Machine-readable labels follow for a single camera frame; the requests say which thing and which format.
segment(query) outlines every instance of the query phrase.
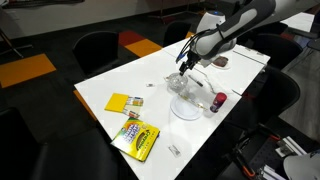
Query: yellow sticky note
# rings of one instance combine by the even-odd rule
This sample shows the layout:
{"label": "yellow sticky note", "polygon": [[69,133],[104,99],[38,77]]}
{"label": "yellow sticky note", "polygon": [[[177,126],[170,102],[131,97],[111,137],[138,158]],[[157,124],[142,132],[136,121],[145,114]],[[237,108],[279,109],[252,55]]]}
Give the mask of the yellow sticky note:
{"label": "yellow sticky note", "polygon": [[104,109],[108,111],[122,112],[128,98],[129,95],[113,93]]}

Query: glass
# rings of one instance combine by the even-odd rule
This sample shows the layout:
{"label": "glass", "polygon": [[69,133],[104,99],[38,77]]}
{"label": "glass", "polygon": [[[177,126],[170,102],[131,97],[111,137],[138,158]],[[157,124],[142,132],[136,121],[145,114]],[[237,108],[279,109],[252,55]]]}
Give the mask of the glass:
{"label": "glass", "polygon": [[182,92],[188,84],[188,78],[179,73],[172,73],[168,77],[168,88],[175,93]]}

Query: red bottle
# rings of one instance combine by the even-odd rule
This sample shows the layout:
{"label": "red bottle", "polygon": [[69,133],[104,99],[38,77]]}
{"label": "red bottle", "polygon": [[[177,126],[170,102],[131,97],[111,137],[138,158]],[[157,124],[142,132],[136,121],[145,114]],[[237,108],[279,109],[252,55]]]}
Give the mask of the red bottle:
{"label": "red bottle", "polygon": [[213,103],[210,107],[210,110],[214,113],[218,112],[219,108],[222,106],[224,101],[226,101],[227,95],[220,92],[217,94],[217,96],[214,98]]}

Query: orange tile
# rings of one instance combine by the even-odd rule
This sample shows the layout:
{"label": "orange tile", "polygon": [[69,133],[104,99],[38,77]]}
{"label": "orange tile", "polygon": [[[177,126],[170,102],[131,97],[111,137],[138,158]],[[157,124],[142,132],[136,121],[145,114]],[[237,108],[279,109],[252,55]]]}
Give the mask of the orange tile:
{"label": "orange tile", "polygon": [[76,95],[76,97],[79,99],[79,101],[81,102],[81,104],[84,106],[84,108],[86,108],[86,110],[89,112],[89,114],[92,116],[92,118],[97,121],[98,119],[96,118],[96,116],[93,114],[93,112],[91,111],[91,109],[89,108],[88,104],[84,101],[84,99],[82,98],[82,96],[80,95],[80,93],[77,90],[74,90],[73,93]]}
{"label": "orange tile", "polygon": [[148,39],[138,41],[125,47],[139,57],[146,56],[161,49],[161,46]]}
{"label": "orange tile", "polygon": [[188,32],[188,34],[186,35],[186,38],[189,38],[189,37],[191,37],[192,35],[194,35],[194,33],[192,33],[192,32]]}
{"label": "orange tile", "polygon": [[5,88],[55,70],[48,57],[40,54],[0,65],[0,82]]}
{"label": "orange tile", "polygon": [[143,39],[145,39],[143,36],[134,31],[124,31],[119,33],[119,44],[122,46],[127,46]]}

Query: white table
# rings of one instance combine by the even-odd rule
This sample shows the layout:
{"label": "white table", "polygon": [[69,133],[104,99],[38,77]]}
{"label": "white table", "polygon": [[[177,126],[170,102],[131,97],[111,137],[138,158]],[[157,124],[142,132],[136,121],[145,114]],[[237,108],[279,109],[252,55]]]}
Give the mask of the white table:
{"label": "white table", "polygon": [[[211,117],[203,115],[194,121],[182,120],[170,110],[174,96],[167,91],[163,78],[177,72],[178,68],[174,57],[160,50],[75,85],[111,139],[128,119],[124,114],[104,110],[112,93],[144,98],[140,119],[157,126],[161,133],[145,163],[122,153],[139,179],[176,178],[241,98],[230,93],[219,112],[212,113]],[[156,86],[146,87],[147,83]],[[212,103],[215,95],[208,89],[195,83],[189,83],[189,88],[205,106]],[[179,149],[180,157],[171,153],[168,149],[171,145]]]}
{"label": "white table", "polygon": [[301,12],[281,22],[284,24],[287,24],[290,28],[298,29],[305,32],[310,32],[313,19],[314,19],[313,14]]}
{"label": "white table", "polygon": [[[182,40],[167,46],[162,50],[176,58],[187,41],[188,39]],[[229,59],[231,65],[230,69],[220,70],[211,65],[207,68],[203,68],[199,65],[196,65],[195,67],[196,69],[201,69],[201,71],[205,72],[207,75],[214,77],[220,83],[225,84],[225,86],[230,87],[238,94],[242,94],[246,90],[252,80],[270,59],[269,56],[254,50],[246,49],[239,45],[236,45],[234,49],[220,55]]]}

